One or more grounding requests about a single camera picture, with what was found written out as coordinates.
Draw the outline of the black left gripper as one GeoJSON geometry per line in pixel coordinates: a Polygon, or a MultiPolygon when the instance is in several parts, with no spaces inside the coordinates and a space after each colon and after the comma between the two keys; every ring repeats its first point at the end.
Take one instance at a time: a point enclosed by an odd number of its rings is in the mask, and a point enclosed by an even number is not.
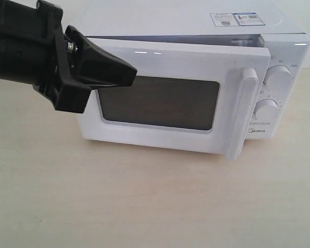
{"type": "Polygon", "coordinates": [[[129,87],[137,69],[71,25],[64,36],[62,18],[47,1],[35,8],[0,1],[0,79],[32,85],[55,110],[81,114],[91,89],[129,87]]]}

